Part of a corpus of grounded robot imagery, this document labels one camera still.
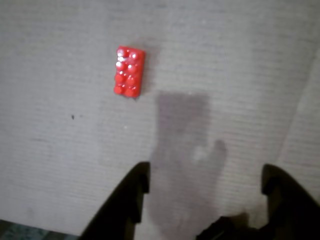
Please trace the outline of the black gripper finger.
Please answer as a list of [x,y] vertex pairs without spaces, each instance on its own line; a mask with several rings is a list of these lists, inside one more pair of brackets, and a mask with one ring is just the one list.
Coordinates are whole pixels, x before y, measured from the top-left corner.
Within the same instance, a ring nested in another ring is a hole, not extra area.
[[320,205],[290,174],[265,164],[261,192],[267,198],[266,227],[273,240],[320,238]]
[[150,192],[151,164],[137,163],[101,206],[80,240],[133,240]]

